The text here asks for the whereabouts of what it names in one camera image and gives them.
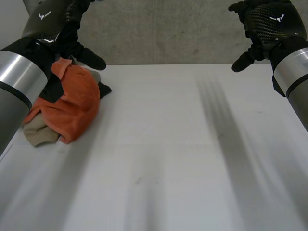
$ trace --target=black fabric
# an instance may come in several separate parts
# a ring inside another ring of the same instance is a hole
[[[104,98],[109,93],[111,93],[111,91],[112,91],[110,87],[108,87],[107,85],[104,85],[101,82],[98,83],[98,87],[100,89],[100,98],[101,99]]]
[[[61,80],[54,74],[51,73],[51,77],[47,82],[44,90],[39,95],[41,98],[48,102],[55,103],[64,95]]]

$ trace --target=wall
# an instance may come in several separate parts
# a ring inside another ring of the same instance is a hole
[[[29,11],[43,0],[24,0]],[[232,64],[251,45],[228,7],[238,0],[105,0],[79,40],[108,64]],[[308,1],[293,0],[308,26]]]
[[[20,38],[28,17],[22,0],[0,1],[0,49]]]

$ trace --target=orange cloth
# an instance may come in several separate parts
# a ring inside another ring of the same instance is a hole
[[[92,123],[100,106],[100,90],[89,71],[71,60],[60,59],[52,65],[52,72],[61,80],[64,95],[50,103],[38,98],[24,120],[30,122],[40,111],[48,127],[60,133],[60,141],[75,141]]]

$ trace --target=carbon fiber glove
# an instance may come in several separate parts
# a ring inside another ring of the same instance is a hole
[[[233,64],[234,72],[243,71],[255,60],[271,60],[271,51],[286,39],[307,39],[301,17],[288,0],[246,0],[233,4],[229,11],[239,15],[246,37],[253,43]]]
[[[32,38],[47,46],[55,55],[78,61],[97,70],[106,68],[105,61],[78,42],[82,15],[95,0],[46,0],[30,15],[22,37]]]

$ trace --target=khaki fabric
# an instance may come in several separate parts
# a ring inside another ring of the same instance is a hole
[[[56,143],[60,136],[45,124],[42,113],[24,125],[24,135],[33,147],[46,142]]]

